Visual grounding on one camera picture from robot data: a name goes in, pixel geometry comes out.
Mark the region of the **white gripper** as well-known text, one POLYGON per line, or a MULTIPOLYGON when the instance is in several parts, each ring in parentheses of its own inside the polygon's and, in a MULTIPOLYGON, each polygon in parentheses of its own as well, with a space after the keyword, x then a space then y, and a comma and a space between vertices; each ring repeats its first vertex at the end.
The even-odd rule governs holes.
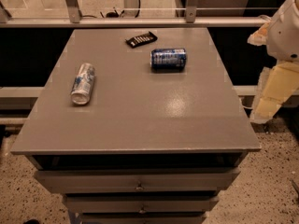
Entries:
POLYGON ((266 44, 277 64, 260 74, 249 120, 265 124, 299 89, 299 0, 286 0, 272 17, 248 38, 253 46, 266 44))

